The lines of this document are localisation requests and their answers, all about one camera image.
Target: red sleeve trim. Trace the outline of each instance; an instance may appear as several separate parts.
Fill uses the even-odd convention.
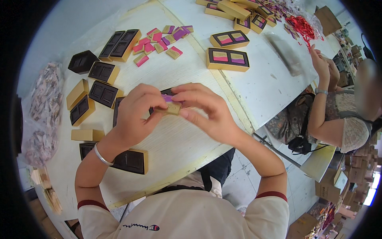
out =
[[[80,207],[85,206],[85,205],[99,206],[99,207],[109,211],[109,209],[107,209],[107,207],[105,205],[103,205],[102,203],[97,202],[95,200],[82,200],[81,202],[78,203],[77,209],[79,209]]]
[[[280,197],[280,198],[284,199],[286,202],[288,202],[287,197],[284,194],[282,194],[280,192],[275,192],[275,191],[264,192],[260,195],[257,195],[256,198],[269,197],[269,196]]]

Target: white table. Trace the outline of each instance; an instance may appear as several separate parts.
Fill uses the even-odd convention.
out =
[[[150,1],[129,11],[118,22],[116,31],[138,28],[144,36],[155,27],[193,25],[195,32],[173,44],[184,52],[176,60],[165,53],[153,52],[139,68],[133,63],[136,56],[130,56],[126,63],[112,62],[121,68],[114,86],[126,95],[139,83],[167,89],[183,83],[201,82],[221,95],[239,127],[252,133],[289,104],[317,75],[312,69],[306,46],[300,46],[281,24],[275,28],[266,26],[265,31],[274,31],[290,43],[306,66],[304,77],[291,77],[262,35],[255,32],[248,34],[250,44],[240,49],[248,53],[250,70],[245,73],[208,70],[205,50],[211,46],[209,36],[232,31],[232,24],[227,19],[204,14],[204,7],[195,4],[194,0]],[[331,57],[334,54],[326,41],[316,42],[317,48],[325,55]],[[90,50],[98,55],[103,46],[104,43],[100,43]],[[64,96],[81,78],[86,78],[86,75],[68,70],[65,75]],[[91,87],[93,80],[88,80]],[[93,128],[107,133],[112,128],[113,111],[99,103],[95,107],[96,111],[79,127],[71,127],[69,111],[63,110],[60,145],[47,164],[52,187],[63,207],[62,220],[77,218],[74,176],[81,162],[80,141],[70,140],[70,130]],[[183,178],[229,150],[230,146],[213,141],[194,125],[170,115],[162,119],[154,132],[134,148],[149,152],[149,171],[146,175],[137,175],[109,168],[100,185],[109,208],[121,206]]]
[[[204,49],[212,47],[209,41],[212,34],[233,31],[233,21],[205,14],[205,6],[195,4],[195,0],[161,0],[161,2],[184,25],[194,26],[194,36]],[[254,31],[247,34],[250,43],[238,49],[248,54],[250,69],[247,72],[223,71],[255,130],[284,109],[318,77],[304,40],[302,38],[299,38],[299,41],[294,40],[284,30],[284,20],[282,23],[277,22],[274,28],[267,25],[261,34]],[[264,38],[266,32],[274,32],[289,43],[300,58],[304,74],[298,77],[289,74],[284,63]],[[311,44],[316,44],[316,49],[332,59],[338,52],[332,49],[332,42],[339,46],[332,37],[329,41],[325,37],[324,41],[313,40]]]

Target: silver bangle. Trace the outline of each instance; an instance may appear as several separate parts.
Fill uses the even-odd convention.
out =
[[[98,152],[97,144],[98,144],[98,143],[96,143],[96,144],[94,145],[94,151],[95,151],[95,154],[97,155],[97,157],[99,158],[99,160],[101,160],[101,162],[103,162],[103,163],[106,164],[107,166],[112,166],[112,165],[114,165],[114,160],[113,160],[113,162],[110,163],[110,162],[106,161],[106,160],[101,156],[101,154]]]
[[[324,89],[315,89],[314,90],[314,93],[315,94],[318,94],[318,93],[324,93],[324,94],[326,94],[326,95],[328,95],[328,91],[326,91],[326,90],[324,90]]]

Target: wristwatch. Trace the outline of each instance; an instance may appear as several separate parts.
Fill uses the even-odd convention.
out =
[[[324,90],[324,89],[315,89],[314,90],[314,93],[315,94],[318,94],[318,93],[324,93],[324,94],[326,94],[326,95],[328,95],[328,91],[326,91],[326,90]]]

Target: plastic bag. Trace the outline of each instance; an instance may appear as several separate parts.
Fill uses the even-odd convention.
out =
[[[313,28],[315,39],[321,38],[323,32],[321,22],[315,15],[306,11],[303,0],[281,0],[279,4],[285,6],[292,15],[305,18]]]
[[[26,164],[44,167],[57,151],[63,84],[59,63],[50,62],[21,101],[23,141],[19,158]]]

